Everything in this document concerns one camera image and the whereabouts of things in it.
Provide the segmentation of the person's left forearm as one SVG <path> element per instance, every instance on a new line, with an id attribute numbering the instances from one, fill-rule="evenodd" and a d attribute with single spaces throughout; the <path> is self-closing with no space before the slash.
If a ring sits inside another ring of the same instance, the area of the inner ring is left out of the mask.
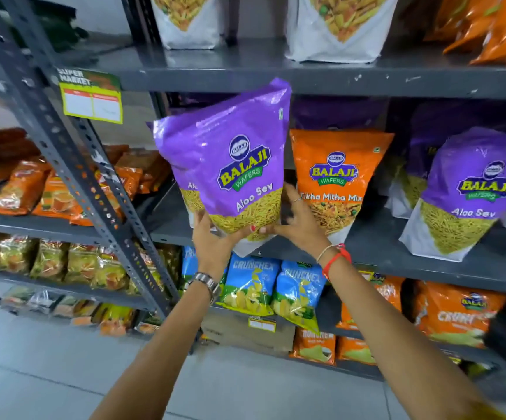
<path id="1" fill-rule="evenodd" d="M 89 420 L 162 420 L 211 298 L 208 285 L 193 281 Z"/>

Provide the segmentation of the dark green packets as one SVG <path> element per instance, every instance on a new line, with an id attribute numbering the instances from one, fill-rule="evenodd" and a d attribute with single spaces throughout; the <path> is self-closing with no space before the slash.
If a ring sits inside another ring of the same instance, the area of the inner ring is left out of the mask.
<path id="1" fill-rule="evenodd" d="M 27 0 L 30 7 L 38 17 L 54 50 L 58 53 L 71 50 L 74 45 L 89 38 L 89 33 L 74 24 L 76 8 L 48 0 Z M 0 0 L 1 18 L 8 24 L 14 41 L 22 50 L 29 52 L 27 43 L 13 25 L 12 19 Z"/>

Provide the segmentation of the small orange chips packet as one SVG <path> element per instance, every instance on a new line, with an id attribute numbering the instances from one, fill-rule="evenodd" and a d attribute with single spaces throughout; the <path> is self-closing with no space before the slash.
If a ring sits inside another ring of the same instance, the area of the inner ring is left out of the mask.
<path id="1" fill-rule="evenodd" d="M 336 359 L 356 361 L 365 365 L 377 365 L 368 344 L 361 339 L 337 337 Z"/>
<path id="2" fill-rule="evenodd" d="M 336 366 L 336 336 L 329 332 L 311 332 L 296 327 L 290 358 Z"/>

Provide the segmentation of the orange snack mix packet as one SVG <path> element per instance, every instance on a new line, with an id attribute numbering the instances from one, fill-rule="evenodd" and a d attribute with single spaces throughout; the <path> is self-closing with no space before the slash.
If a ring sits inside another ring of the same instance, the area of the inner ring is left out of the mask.
<path id="1" fill-rule="evenodd" d="M 378 130 L 291 129 L 297 190 L 332 244 L 342 244 L 394 139 Z"/>

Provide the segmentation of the row of yellow green packets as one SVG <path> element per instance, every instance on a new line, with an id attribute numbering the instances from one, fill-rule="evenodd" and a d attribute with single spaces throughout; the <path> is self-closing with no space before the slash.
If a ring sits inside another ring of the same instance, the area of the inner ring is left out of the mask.
<path id="1" fill-rule="evenodd" d="M 109 247 L 0 233 L 0 271 L 140 295 Z"/>

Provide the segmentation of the small yellow price label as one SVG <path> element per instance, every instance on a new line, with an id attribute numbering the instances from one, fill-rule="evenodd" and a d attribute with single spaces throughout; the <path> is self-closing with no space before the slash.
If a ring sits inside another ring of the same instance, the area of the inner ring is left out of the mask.
<path id="1" fill-rule="evenodd" d="M 249 316 L 247 319 L 248 327 L 265 332 L 276 333 L 277 323 L 274 320 L 263 317 Z"/>

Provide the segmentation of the purple snack packet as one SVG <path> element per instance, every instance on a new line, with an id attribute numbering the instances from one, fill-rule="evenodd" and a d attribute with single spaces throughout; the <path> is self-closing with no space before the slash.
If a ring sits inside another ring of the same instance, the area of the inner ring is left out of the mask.
<path id="1" fill-rule="evenodd" d="M 291 105 L 293 127 L 309 131 L 375 128 L 389 100 L 373 97 L 301 96 Z"/>
<path id="2" fill-rule="evenodd" d="M 217 231 L 280 220 L 291 85 L 280 78 L 153 122 L 159 153 L 191 179 Z"/>
<path id="3" fill-rule="evenodd" d="M 461 262 L 506 212 L 506 132 L 472 127 L 435 155 L 399 241 L 415 256 Z"/>
<path id="4" fill-rule="evenodd" d="M 435 155 L 449 137 L 464 130 L 467 112 L 468 103 L 456 99 L 432 99 L 416 104 L 404 124 L 406 150 L 385 204 L 393 217 L 410 218 L 427 187 Z"/>

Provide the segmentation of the row of mixed small packets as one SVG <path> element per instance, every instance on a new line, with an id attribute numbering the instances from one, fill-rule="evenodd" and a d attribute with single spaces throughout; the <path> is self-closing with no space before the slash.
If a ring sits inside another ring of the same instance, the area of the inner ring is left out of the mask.
<path id="1" fill-rule="evenodd" d="M 110 337 L 149 336 L 162 324 L 161 318 L 151 311 L 21 286 L 7 291 L 0 306 L 15 315 L 52 318 L 71 326 L 94 328 Z"/>

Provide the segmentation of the person's left hand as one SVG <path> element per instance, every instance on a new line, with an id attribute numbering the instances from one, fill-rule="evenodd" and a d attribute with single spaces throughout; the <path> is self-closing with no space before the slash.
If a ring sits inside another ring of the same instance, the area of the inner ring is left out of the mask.
<path id="1" fill-rule="evenodd" d="M 233 248 L 231 234 L 219 236 L 211 232 L 212 221 L 203 209 L 194 212 L 193 245 L 198 259 L 198 272 L 210 275 L 215 282 L 222 280 Z"/>

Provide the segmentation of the grey metal shelf rack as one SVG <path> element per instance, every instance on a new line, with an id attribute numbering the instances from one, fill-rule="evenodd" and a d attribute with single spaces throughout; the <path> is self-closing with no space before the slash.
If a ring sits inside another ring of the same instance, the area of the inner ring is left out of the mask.
<path id="1" fill-rule="evenodd" d="M 282 78 L 294 95 L 447 97 L 506 100 L 506 68 L 473 68 L 449 64 L 439 55 L 416 51 L 393 53 L 370 65 L 294 64 L 284 57 L 284 42 L 243 40 L 221 51 L 191 51 L 171 67 L 158 47 L 127 47 L 97 56 L 98 71 L 121 79 L 122 88 L 148 92 L 238 93 Z M 61 176 L 71 180 L 82 197 L 90 196 L 91 177 L 72 134 L 44 93 L 40 76 L 12 40 L 0 17 L 0 94 L 33 132 L 41 151 L 57 162 Z M 354 265 L 379 273 L 431 282 L 506 292 L 506 230 L 495 229 L 462 263 L 411 255 L 397 241 L 401 221 L 369 199 L 369 217 L 354 226 L 347 250 Z"/>
<path id="2" fill-rule="evenodd" d="M 134 244 L 127 247 L 128 242 L 125 242 L 125 240 L 137 237 L 137 233 L 133 231 L 127 219 L 124 223 L 117 222 L 107 227 L 103 227 L 102 222 L 87 227 L 71 225 L 68 220 L 61 218 L 41 217 L 33 214 L 24 216 L 0 214 L 0 233 L 86 245 L 113 246 L 113 244 L 120 244 L 121 246 L 117 248 L 117 251 L 122 255 L 122 260 L 129 261 L 128 267 L 136 265 L 133 256 L 138 254 L 138 250 Z M 76 295 L 85 295 L 86 297 L 95 296 L 103 302 L 109 301 L 136 309 L 156 311 L 160 318 L 165 319 L 171 310 L 171 303 L 167 295 L 161 292 L 153 279 L 147 280 L 140 270 L 136 272 L 131 270 L 129 273 L 142 292 L 140 296 L 129 296 L 123 292 L 105 289 L 90 289 L 78 284 L 59 285 L 46 281 L 33 282 L 33 284 L 63 292 L 71 292 Z"/>

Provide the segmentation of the person's right forearm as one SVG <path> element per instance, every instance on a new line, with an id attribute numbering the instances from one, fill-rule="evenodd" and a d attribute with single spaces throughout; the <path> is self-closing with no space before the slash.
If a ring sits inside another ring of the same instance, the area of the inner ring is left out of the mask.
<path id="1" fill-rule="evenodd" d="M 411 420 L 506 420 L 439 348 L 389 304 L 340 249 L 323 267 Z"/>

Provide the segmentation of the blue chips packet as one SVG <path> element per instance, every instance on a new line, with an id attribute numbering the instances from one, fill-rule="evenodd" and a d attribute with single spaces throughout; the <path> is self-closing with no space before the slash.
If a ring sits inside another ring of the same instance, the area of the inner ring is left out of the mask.
<path id="1" fill-rule="evenodd" d="M 182 251 L 181 263 L 181 281 L 179 284 L 179 295 L 182 296 L 187 284 L 193 280 L 194 275 L 198 271 L 198 259 L 196 257 L 195 248 L 192 246 L 184 246 Z"/>
<path id="2" fill-rule="evenodd" d="M 253 316 L 272 316 L 271 300 L 281 261 L 232 254 L 219 298 L 225 309 Z"/>
<path id="3" fill-rule="evenodd" d="M 284 260 L 275 282 L 271 308 L 290 323 L 319 333 L 316 307 L 326 282 L 319 264 Z"/>

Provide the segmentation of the white snack mix packet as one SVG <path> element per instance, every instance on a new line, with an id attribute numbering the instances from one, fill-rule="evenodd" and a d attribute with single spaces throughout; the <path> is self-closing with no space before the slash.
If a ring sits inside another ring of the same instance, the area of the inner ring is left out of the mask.
<path id="1" fill-rule="evenodd" d="M 398 0 L 288 0 L 287 59 L 368 64 L 380 55 Z"/>
<path id="2" fill-rule="evenodd" d="M 222 0 L 151 0 L 162 45 L 168 50 L 213 50 L 222 44 Z"/>

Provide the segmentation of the thin silver bangle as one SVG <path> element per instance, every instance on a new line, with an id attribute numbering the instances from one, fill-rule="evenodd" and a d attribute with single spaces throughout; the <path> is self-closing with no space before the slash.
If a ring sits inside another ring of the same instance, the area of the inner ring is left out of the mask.
<path id="1" fill-rule="evenodd" d="M 316 262 L 324 267 L 337 253 L 340 254 L 340 245 L 327 245 L 319 253 Z"/>

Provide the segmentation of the green yellow shelf label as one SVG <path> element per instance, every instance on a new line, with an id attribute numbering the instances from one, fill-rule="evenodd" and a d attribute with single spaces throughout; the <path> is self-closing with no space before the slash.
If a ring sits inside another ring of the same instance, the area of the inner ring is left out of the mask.
<path id="1" fill-rule="evenodd" d="M 89 69 L 55 70 L 66 116 L 123 124 L 122 87 L 117 76 Z"/>

